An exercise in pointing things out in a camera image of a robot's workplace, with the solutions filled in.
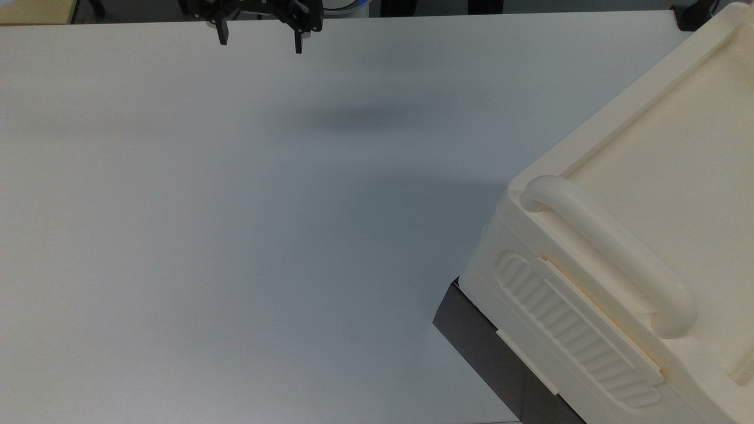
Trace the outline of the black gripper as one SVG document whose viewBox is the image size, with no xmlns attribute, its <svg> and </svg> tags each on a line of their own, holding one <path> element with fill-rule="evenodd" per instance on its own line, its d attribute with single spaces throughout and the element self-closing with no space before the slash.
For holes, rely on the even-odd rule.
<svg viewBox="0 0 754 424">
<path fill-rule="evenodd" d="M 206 21 L 215 28 L 219 43 L 228 45 L 228 22 L 236 15 L 272 17 L 288 25 L 295 35 L 295 53 L 303 53 L 303 43 L 323 29 L 321 1 L 181 1 L 181 11 L 191 18 Z"/>
</svg>

